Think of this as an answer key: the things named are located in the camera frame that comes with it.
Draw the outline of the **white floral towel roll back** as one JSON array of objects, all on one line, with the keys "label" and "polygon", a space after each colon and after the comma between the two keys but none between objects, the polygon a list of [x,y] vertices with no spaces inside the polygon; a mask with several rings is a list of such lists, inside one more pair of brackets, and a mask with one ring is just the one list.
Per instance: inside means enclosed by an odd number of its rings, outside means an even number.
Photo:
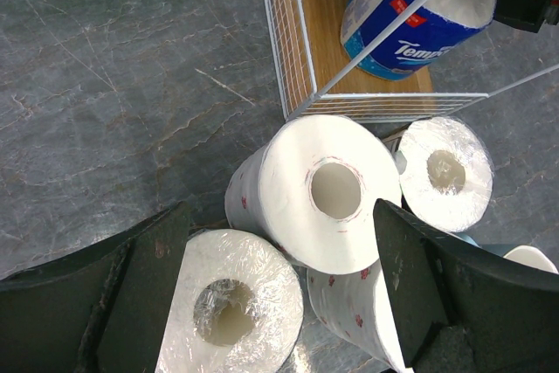
[{"label": "white floral towel roll back", "polygon": [[235,171],[224,196],[229,225],[268,237],[298,264],[357,273],[379,258],[373,210],[401,202],[396,164],[362,125],[337,115],[285,124]]}]

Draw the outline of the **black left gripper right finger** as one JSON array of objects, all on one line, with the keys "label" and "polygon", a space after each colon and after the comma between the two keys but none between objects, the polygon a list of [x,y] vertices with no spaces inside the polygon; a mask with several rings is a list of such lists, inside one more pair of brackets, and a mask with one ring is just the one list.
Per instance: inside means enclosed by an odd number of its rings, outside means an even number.
[{"label": "black left gripper right finger", "polygon": [[373,218],[404,363],[416,372],[556,372],[558,277],[379,199]]}]

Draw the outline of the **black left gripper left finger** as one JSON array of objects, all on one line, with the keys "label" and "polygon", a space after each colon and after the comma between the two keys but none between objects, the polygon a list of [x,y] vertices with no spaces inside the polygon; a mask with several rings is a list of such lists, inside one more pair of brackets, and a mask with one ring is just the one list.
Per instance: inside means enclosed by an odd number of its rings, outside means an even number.
[{"label": "black left gripper left finger", "polygon": [[179,203],[1,281],[3,372],[153,372],[190,231]]}]

